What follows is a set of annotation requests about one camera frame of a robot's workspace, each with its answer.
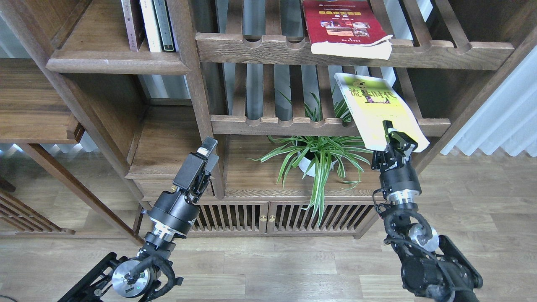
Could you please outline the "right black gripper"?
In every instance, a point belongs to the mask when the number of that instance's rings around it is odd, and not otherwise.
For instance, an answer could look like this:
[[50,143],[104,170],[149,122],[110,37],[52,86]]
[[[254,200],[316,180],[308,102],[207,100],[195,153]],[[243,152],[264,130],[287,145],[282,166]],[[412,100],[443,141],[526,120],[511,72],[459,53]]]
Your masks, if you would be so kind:
[[384,151],[373,152],[371,169],[380,171],[385,200],[412,200],[422,193],[410,158],[418,143],[404,132],[395,130],[390,120],[384,120],[382,124],[387,147]]

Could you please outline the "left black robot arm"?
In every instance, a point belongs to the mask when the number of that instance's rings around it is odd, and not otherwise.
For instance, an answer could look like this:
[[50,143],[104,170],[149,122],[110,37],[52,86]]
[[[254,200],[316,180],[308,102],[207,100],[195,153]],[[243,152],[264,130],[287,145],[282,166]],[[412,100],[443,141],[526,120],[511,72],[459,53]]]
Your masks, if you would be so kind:
[[105,256],[62,298],[62,302],[100,302],[109,288],[125,298],[153,301],[180,286],[182,277],[172,269],[169,256],[175,238],[185,238],[200,213],[198,201],[207,188],[218,156],[217,140],[207,137],[190,153],[173,180],[176,191],[163,191],[149,211],[154,228],[133,258]]

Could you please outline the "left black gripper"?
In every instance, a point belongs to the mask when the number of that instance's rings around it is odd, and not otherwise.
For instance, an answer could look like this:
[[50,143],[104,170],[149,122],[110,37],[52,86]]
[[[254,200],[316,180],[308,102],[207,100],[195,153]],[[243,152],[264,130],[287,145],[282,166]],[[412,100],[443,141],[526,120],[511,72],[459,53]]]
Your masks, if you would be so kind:
[[210,136],[195,153],[189,153],[173,180],[179,189],[174,193],[163,191],[148,216],[155,222],[156,237],[186,237],[200,213],[197,205],[205,192],[211,172],[219,160],[215,155],[217,140]]

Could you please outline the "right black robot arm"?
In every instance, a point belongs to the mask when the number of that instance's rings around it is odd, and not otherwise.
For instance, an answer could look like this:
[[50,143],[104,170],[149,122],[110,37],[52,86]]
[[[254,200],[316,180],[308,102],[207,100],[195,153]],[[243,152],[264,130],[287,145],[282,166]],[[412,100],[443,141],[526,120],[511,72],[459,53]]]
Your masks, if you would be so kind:
[[418,297],[436,302],[476,302],[475,288],[483,279],[456,245],[439,235],[418,212],[414,198],[420,182],[411,164],[417,143],[392,122],[383,121],[387,147],[374,151],[372,169],[380,171],[380,191],[385,203],[375,204],[387,237],[401,261],[401,281]]

